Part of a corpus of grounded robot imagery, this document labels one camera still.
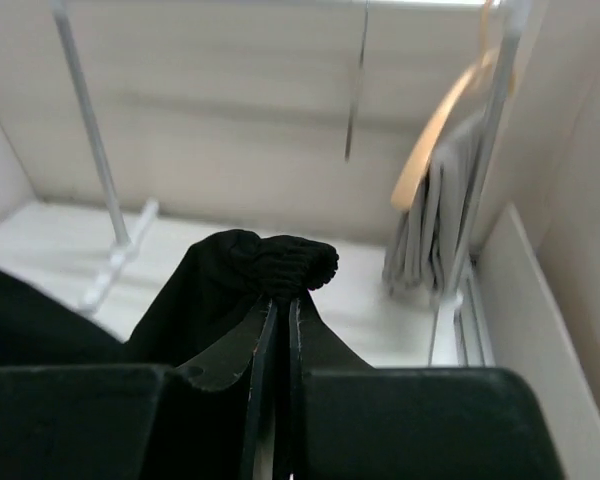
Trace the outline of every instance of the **folded gray garment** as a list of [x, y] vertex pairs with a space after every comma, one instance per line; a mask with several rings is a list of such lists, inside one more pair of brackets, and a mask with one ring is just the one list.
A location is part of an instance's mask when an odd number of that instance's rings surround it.
[[483, 111], [466, 118], [433, 151], [427, 177], [387, 247], [382, 279], [390, 293], [422, 286], [439, 292], [449, 281], [483, 118]]

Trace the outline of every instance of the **black fabric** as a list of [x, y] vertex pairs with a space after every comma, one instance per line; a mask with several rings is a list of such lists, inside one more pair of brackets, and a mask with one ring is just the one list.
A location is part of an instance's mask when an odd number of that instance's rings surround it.
[[125, 345], [133, 362], [186, 362], [234, 328], [260, 295], [288, 301], [328, 283], [330, 245], [229, 230], [192, 245]]
[[289, 300], [337, 270], [327, 244], [245, 230], [192, 245], [129, 341], [0, 271], [0, 366], [161, 363], [178, 366], [244, 319], [260, 295]]

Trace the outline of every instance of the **hanging clothing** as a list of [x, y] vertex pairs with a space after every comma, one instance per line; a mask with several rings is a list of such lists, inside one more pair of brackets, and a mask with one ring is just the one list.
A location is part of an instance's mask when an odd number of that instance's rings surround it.
[[238, 325], [260, 295], [290, 300], [320, 288], [337, 263], [336, 250], [324, 243], [216, 233], [189, 248], [126, 344], [0, 271], [0, 366], [178, 366]]
[[466, 118], [433, 151], [428, 175], [386, 250], [382, 279], [391, 294], [420, 286], [442, 291], [449, 281], [483, 118], [483, 111]]

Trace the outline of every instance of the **wooden hanger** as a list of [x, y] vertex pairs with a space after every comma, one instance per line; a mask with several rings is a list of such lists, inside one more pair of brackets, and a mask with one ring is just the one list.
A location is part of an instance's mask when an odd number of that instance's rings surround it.
[[487, 76], [498, 58], [498, 49], [486, 50], [489, 8], [493, 0], [486, 0], [482, 8], [480, 28], [480, 57], [456, 80], [416, 142], [391, 195], [391, 205], [408, 211], [413, 205], [420, 182], [429, 170], [429, 162], [440, 134], [458, 100], [471, 88], [476, 88]]

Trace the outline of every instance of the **black garment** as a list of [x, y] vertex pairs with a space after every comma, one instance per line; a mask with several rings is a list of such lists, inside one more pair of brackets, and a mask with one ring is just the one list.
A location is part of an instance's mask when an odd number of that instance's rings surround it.
[[245, 317], [260, 295], [289, 300], [335, 275], [327, 244], [219, 232], [192, 245], [121, 344], [89, 320], [0, 271], [0, 366], [116, 362], [180, 365]]

